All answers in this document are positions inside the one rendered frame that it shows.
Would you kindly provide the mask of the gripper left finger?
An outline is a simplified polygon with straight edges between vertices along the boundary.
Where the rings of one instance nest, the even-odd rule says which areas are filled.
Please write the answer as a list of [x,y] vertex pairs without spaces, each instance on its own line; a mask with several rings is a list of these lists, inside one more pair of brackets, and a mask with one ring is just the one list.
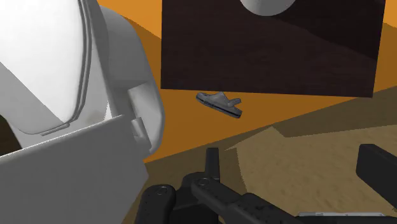
[[208,148],[205,171],[187,174],[176,190],[152,185],[141,195],[134,224],[303,224],[253,193],[243,195],[220,182],[219,149]]

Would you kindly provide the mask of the dark brown robot stand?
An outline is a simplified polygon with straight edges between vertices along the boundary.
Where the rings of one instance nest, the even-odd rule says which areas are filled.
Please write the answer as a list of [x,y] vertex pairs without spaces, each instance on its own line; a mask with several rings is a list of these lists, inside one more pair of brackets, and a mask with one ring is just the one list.
[[371,97],[386,0],[162,0],[163,89]]

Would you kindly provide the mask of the white toilet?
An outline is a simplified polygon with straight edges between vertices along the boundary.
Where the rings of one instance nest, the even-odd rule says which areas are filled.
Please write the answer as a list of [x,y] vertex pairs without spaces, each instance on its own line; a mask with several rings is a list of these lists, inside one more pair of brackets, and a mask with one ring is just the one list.
[[0,0],[0,224],[122,224],[164,107],[131,23],[97,0]]

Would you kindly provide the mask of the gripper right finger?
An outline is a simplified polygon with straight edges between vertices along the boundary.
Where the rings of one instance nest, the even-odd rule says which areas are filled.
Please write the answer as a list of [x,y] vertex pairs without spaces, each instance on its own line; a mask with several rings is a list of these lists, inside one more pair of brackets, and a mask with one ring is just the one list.
[[361,144],[356,175],[397,209],[397,157],[376,144]]

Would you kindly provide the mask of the grey clog shoe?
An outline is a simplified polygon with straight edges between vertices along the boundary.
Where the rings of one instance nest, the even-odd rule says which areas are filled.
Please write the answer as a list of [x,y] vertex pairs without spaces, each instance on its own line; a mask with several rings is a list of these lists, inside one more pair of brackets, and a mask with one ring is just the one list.
[[242,111],[236,107],[237,104],[242,102],[241,98],[229,99],[223,92],[216,94],[199,92],[196,95],[196,100],[209,108],[234,118],[240,118],[242,115]]

